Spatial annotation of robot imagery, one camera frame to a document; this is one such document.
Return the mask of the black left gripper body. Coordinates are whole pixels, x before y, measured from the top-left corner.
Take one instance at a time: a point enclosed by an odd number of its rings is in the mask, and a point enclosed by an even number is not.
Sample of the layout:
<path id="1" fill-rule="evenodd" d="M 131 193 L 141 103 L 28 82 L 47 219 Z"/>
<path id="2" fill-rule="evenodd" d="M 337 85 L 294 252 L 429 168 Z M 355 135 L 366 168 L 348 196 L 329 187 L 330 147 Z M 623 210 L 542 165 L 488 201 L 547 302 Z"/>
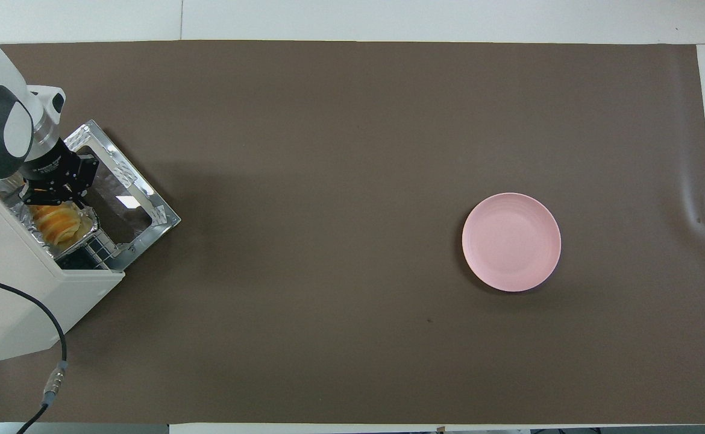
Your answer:
<path id="1" fill-rule="evenodd" d="M 99 163 L 95 156 L 80 156 L 58 140 L 44 156 L 22 164 L 20 200 L 25 193 L 43 193 L 44 201 L 71 201 L 71 184 L 88 184 L 90 189 Z"/>

